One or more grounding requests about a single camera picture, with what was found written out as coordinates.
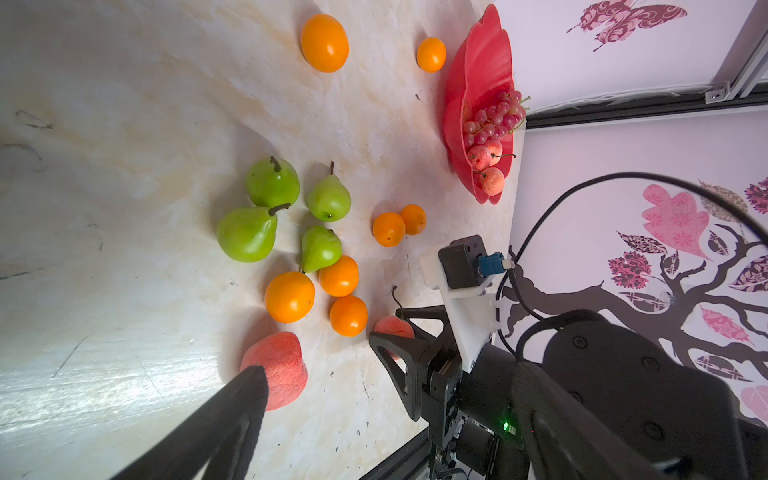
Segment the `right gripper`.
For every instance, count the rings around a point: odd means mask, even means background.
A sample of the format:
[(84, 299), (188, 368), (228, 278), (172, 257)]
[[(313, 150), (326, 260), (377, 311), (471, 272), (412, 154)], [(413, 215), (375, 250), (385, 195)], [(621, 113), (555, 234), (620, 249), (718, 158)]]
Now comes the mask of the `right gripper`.
[(385, 367), (408, 416), (429, 423), (430, 479), (526, 479), (531, 461), (512, 399), (517, 359), (485, 345), (469, 373), (451, 369), (444, 382), (443, 305), (398, 308), (414, 338), (374, 332), (369, 344)]

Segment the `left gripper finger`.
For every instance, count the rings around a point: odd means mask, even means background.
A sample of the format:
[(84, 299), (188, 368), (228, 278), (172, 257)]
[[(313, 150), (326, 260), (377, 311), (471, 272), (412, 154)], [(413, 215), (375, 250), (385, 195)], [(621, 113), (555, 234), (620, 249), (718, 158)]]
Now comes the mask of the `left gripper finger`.
[(269, 387), (261, 366), (227, 383), (117, 479), (243, 479), (258, 442)]

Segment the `peach with stem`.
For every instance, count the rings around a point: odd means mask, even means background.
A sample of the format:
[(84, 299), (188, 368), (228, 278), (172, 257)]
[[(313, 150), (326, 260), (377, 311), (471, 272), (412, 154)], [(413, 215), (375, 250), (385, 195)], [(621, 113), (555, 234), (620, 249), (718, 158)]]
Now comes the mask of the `peach with stem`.
[(505, 157), (515, 157), (515, 155), (513, 153), (505, 154), (502, 142), (498, 139), (476, 145), (467, 152), (467, 159), (475, 172), (495, 166)]

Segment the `purple grape bunch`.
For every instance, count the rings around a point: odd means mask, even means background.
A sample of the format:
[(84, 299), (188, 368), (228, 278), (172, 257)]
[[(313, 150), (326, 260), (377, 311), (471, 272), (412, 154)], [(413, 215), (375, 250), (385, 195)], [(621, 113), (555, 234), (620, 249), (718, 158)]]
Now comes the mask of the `purple grape bunch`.
[(501, 140), (512, 134), (525, 120), (529, 107), (518, 90), (497, 91), (475, 110), (464, 115), (462, 126), (464, 146), (482, 145), (488, 140)]

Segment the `red flower fruit bowl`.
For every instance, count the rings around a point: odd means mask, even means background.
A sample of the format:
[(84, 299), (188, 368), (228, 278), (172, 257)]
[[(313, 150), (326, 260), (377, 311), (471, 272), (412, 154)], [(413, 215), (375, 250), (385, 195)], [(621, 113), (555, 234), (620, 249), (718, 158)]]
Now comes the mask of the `red flower fruit bowl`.
[(448, 164), (466, 190), (480, 204), (498, 204), (502, 195), (490, 196), (475, 182), (466, 155), (464, 124), (477, 110), (491, 106), (503, 92), (515, 89), (509, 35), (502, 28), (495, 5), (486, 7), (469, 30), (449, 67), (442, 119)]

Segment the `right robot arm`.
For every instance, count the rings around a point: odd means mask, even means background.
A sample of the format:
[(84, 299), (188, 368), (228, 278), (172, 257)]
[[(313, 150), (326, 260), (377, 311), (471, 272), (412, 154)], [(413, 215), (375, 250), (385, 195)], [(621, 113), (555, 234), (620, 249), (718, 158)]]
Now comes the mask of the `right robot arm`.
[(369, 343), (418, 438), (388, 459), (431, 479), (763, 479), (767, 431), (738, 418), (728, 385), (675, 363), (589, 310), (542, 320), (540, 362), (485, 345), (465, 370), (450, 327)]

